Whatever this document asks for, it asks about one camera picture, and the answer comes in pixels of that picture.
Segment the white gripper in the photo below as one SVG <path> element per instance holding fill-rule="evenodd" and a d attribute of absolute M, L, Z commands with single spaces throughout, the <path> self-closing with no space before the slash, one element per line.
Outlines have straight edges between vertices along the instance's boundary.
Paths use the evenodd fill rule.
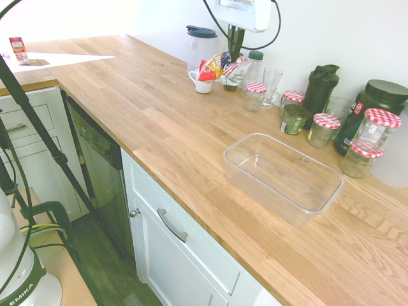
<path fill-rule="evenodd" d="M 268 0 L 214 1 L 214 15 L 228 25 L 228 50 L 240 56 L 245 30 L 260 33 L 267 29 L 272 2 Z"/>

